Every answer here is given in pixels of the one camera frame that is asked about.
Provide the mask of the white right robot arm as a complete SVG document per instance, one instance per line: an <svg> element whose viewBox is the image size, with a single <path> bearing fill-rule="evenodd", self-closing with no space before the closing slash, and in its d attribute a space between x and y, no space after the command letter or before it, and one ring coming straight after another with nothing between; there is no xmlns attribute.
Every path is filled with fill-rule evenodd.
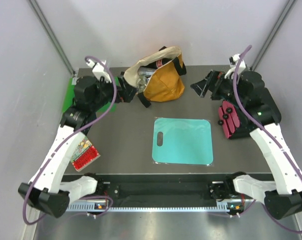
<svg viewBox="0 0 302 240"><path fill-rule="evenodd" d="M218 124L229 140L251 137L265 158L273 181L262 181L245 172L228 175L223 184L230 198L245 194L262 203L276 220L302 212L302 171L282 135L282 116L262 76L244 71L238 77L235 96L231 75L211 70L201 81L191 84L203 98L211 93L221 101Z"/></svg>

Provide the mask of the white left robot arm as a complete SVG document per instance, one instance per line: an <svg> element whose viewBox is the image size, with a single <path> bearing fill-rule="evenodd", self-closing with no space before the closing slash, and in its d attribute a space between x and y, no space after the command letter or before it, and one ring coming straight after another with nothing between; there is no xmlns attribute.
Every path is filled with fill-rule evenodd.
<svg viewBox="0 0 302 240"><path fill-rule="evenodd" d="M81 77L73 92L72 104L62 115L55 140L41 167L28 183L21 183L18 188L25 207L55 218L61 217L71 203L87 195L97 199L104 194L105 187L94 174L86 173L71 182L62 182L62 178L80 141L99 120L97 111L106 105L131 102L137 89L121 74L110 82L104 77Z"/></svg>

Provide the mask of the orange canvas bag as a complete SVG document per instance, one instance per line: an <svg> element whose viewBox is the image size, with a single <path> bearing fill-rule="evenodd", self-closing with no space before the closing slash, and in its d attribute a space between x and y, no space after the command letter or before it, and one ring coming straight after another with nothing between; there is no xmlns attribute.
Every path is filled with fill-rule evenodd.
<svg viewBox="0 0 302 240"><path fill-rule="evenodd" d="M185 85L182 76L186 75L187 70L183 61L182 51L178 46L162 47L157 52L145 56L129 67L124 72L124 78L129 85L137 88L138 69L140 67L151 68L151 63L169 58L170 62L156 69L149 78L144 92L137 93L137 97L145 108L151 106L151 102L169 102L182 96Z"/></svg>

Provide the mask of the glass cola bottle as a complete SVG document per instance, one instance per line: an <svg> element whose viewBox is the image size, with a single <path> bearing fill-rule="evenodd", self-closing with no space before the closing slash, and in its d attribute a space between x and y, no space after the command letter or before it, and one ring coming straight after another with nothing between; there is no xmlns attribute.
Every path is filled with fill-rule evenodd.
<svg viewBox="0 0 302 240"><path fill-rule="evenodd" d="M162 58L162 59L156 60L150 64L150 68L158 69L158 68L162 67L163 65L169 63L171 60L172 60L171 58Z"/></svg>

